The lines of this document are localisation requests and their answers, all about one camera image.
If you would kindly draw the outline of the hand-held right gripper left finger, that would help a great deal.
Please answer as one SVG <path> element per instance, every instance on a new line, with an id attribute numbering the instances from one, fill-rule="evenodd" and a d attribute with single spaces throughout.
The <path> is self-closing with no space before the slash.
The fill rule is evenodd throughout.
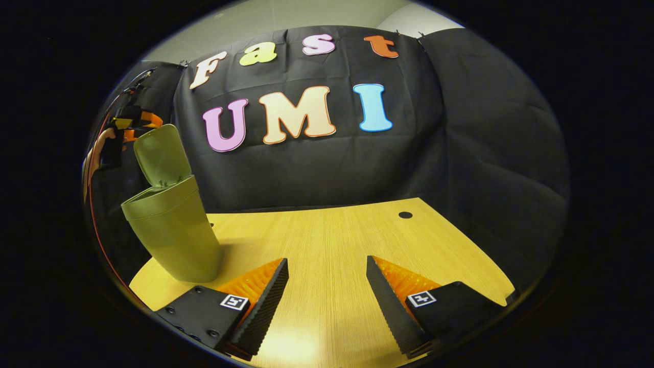
<path id="1" fill-rule="evenodd" d="M 212 289 L 193 286 L 156 314 L 218 352 L 251 361 L 259 353 L 289 278 L 280 258 Z"/>

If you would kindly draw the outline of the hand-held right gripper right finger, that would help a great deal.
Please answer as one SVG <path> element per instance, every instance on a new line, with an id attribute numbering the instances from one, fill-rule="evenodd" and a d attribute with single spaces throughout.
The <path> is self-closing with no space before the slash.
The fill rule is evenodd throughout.
<path id="1" fill-rule="evenodd" d="M 508 280 L 492 297 L 470 278 L 432 278 L 378 256 L 366 278 L 395 344 L 406 358 L 442 354 L 490 326 L 519 298 Z"/>

